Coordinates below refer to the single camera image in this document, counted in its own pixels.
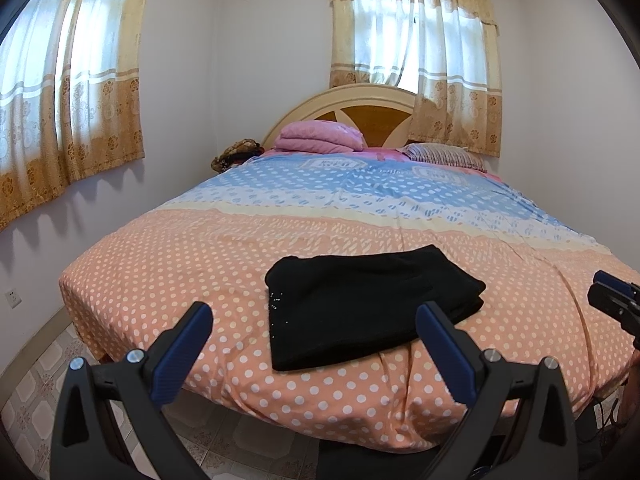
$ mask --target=electrical outlet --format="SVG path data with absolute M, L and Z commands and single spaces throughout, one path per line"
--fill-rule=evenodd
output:
M 11 308 L 15 308 L 22 303 L 22 299 L 18 296 L 18 291 L 12 288 L 5 295 L 6 300 Z

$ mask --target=wooden headboard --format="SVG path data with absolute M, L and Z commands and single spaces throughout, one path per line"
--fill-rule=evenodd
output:
M 273 147 L 281 129 L 295 121 L 337 121 L 359 129 L 370 148 L 401 148 L 407 141 L 415 94 L 393 86 L 360 83 L 322 92 L 285 115 L 265 137 Z

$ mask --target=baseboard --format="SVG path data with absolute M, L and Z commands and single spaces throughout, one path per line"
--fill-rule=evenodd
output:
M 38 330 L 0 375 L 0 409 L 6 404 L 22 378 L 62 331 L 71 324 L 66 308 L 61 308 Z

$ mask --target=beige floral curtain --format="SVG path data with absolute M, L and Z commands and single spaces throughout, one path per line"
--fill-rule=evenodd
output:
M 332 0 L 332 6 L 332 87 L 407 88 L 400 81 L 412 78 L 411 141 L 500 155 L 502 85 L 491 0 Z M 398 77 L 379 76 L 386 73 Z
M 144 157 L 145 0 L 31 0 L 0 45 L 0 230 L 68 184 Z

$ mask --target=bedspread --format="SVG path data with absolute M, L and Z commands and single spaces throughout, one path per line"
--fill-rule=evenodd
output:
M 255 158 L 105 237 L 60 285 L 96 357 L 148 348 L 193 301 L 205 301 L 214 329 L 188 389 L 318 438 L 411 451 L 439 443 L 465 410 L 422 342 L 333 367 L 275 372 L 264 276 L 290 254 L 428 244 L 487 284 L 484 307 L 458 327 L 510 360 L 555 356 L 576 412 L 632 365 L 631 337 L 586 295 L 599 269 L 636 283 L 638 273 L 506 184 L 429 164 Z M 513 404 L 505 410 L 511 414 Z

